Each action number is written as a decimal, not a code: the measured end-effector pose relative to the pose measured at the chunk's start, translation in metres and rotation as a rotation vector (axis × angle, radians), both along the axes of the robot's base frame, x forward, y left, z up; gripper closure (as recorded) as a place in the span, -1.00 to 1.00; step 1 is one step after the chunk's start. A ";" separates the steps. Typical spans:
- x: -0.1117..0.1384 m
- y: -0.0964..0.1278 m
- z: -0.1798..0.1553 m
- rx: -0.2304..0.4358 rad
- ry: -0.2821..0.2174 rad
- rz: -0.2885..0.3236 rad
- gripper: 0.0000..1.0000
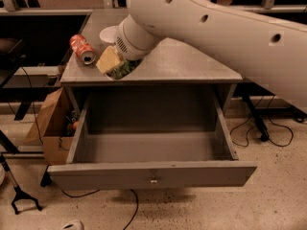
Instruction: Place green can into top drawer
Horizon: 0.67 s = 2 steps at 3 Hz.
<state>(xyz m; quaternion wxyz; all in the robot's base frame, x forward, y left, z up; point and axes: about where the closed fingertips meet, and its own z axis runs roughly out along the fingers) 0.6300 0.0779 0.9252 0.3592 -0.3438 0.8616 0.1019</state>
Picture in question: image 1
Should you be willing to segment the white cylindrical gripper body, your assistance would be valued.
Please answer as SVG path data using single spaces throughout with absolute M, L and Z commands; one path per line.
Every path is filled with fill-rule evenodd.
M 126 60 L 139 60 L 149 54 L 165 36 L 154 25 L 137 22 L 129 14 L 115 33 L 115 46 Z

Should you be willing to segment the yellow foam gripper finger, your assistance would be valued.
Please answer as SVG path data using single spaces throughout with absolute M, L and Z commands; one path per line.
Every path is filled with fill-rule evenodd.
M 123 57 L 119 54 L 116 47 L 108 46 L 98 59 L 96 67 L 102 74 L 105 74 L 110 70 L 122 65 L 124 62 L 125 61 Z

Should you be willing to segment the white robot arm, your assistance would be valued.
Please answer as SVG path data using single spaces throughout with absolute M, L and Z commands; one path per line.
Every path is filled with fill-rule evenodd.
M 208 0 L 127 0 L 129 15 L 101 72 L 139 60 L 163 39 L 184 42 L 307 112 L 307 28 Z

